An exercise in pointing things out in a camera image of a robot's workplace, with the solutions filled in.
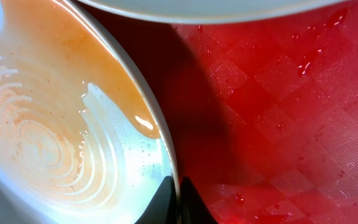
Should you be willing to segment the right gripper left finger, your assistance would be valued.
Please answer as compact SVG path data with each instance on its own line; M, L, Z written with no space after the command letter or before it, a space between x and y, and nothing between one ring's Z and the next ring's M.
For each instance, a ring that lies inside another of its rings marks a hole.
M177 195L174 180L166 176L152 197L145 212L135 224L176 224Z

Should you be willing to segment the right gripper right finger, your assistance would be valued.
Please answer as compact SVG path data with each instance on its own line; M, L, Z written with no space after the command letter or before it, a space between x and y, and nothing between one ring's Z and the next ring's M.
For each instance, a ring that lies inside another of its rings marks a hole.
M181 181L180 199L182 224L218 224L189 177Z

